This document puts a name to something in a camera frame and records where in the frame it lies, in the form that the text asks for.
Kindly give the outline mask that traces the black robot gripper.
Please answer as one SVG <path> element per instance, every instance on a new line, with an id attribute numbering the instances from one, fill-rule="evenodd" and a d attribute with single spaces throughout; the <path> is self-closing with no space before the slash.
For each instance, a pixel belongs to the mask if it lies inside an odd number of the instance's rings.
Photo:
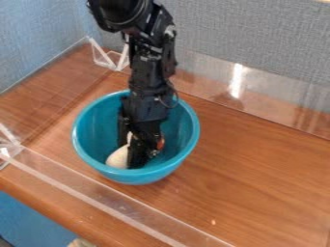
<path id="1" fill-rule="evenodd" d="M 174 86 L 168 78 L 160 76 L 129 79 L 129 94 L 121 98 L 118 115 L 118 144 L 129 143 L 129 167 L 138 169 L 160 154 L 166 145 L 162 122 L 169 110 L 176 107 Z"/>

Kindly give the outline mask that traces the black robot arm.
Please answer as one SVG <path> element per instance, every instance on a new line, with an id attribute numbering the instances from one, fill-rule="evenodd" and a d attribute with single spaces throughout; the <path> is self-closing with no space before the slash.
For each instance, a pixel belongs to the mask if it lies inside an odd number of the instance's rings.
<path id="1" fill-rule="evenodd" d="M 121 98 L 118 145 L 125 169 L 137 169 L 162 152 L 162 123 L 178 104 L 170 82 L 176 73 L 177 30 L 170 12 L 157 0 L 87 0 L 102 30 L 129 38 L 132 76 Z"/>

